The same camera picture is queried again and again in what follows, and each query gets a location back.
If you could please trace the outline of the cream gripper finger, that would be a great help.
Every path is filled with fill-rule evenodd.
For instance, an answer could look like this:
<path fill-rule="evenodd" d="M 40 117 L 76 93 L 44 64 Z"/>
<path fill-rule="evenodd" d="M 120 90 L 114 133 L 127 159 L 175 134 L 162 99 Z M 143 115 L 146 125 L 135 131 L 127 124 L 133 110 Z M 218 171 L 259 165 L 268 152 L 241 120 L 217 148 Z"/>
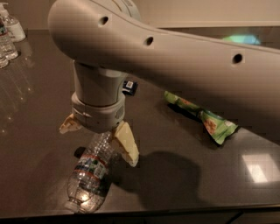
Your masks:
<path fill-rule="evenodd" d="M 69 115 L 65 121 L 60 125 L 59 132 L 66 134 L 67 132 L 73 132 L 81 129 L 81 124 L 78 119 L 73 115 Z"/>
<path fill-rule="evenodd" d="M 139 150 L 132 130 L 125 121 L 112 131 L 112 146 L 130 166 L 135 167 L 139 159 Z"/>

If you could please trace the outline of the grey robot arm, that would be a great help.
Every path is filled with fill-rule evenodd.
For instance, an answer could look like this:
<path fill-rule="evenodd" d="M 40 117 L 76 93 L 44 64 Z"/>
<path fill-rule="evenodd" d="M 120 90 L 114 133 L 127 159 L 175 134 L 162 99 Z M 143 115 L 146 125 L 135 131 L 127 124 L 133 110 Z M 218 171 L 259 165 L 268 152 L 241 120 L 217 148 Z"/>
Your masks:
<path fill-rule="evenodd" d="M 77 122 L 97 133 L 124 132 L 123 76 L 134 74 L 278 142 L 279 51 L 148 26 L 130 0 L 56 0 L 48 25 L 74 64 L 64 131 Z"/>

